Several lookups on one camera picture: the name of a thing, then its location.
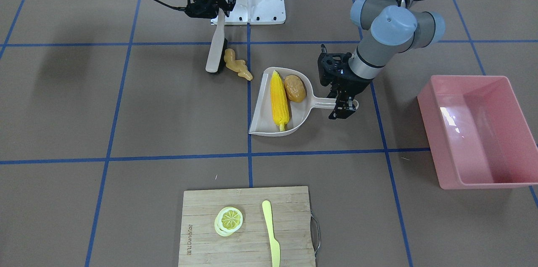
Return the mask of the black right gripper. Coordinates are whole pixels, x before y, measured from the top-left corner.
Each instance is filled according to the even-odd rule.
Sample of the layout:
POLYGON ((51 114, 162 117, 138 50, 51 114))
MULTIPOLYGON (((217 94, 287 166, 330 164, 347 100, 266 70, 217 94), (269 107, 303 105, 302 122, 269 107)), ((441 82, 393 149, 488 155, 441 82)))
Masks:
POLYGON ((237 0, 187 0, 185 14, 191 18, 213 19, 222 11, 229 17, 236 2, 237 0))

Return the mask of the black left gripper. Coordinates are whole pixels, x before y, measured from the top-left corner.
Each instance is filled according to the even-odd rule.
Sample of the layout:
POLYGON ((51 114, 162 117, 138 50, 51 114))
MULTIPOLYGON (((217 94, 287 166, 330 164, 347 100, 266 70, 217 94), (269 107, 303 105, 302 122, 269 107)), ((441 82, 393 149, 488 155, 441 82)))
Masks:
POLYGON ((327 47, 321 45, 317 59, 319 81, 323 87, 331 87, 328 98, 336 98, 335 107, 329 114, 330 120, 353 115, 359 107, 355 96, 370 85, 370 79, 363 79, 351 70, 348 64, 351 57, 351 53, 329 53, 327 47))

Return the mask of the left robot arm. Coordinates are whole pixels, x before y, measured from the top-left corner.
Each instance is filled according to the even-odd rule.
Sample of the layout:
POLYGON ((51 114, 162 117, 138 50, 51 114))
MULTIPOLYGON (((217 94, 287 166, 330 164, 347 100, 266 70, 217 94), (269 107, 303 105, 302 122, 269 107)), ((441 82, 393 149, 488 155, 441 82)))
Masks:
POLYGON ((329 119, 346 119, 357 108, 353 103, 395 54, 425 48, 442 39, 446 22, 436 12, 415 12, 423 0, 356 0, 351 21, 366 34, 353 52, 328 53, 321 45, 317 60, 321 85, 330 86, 335 100, 329 119))

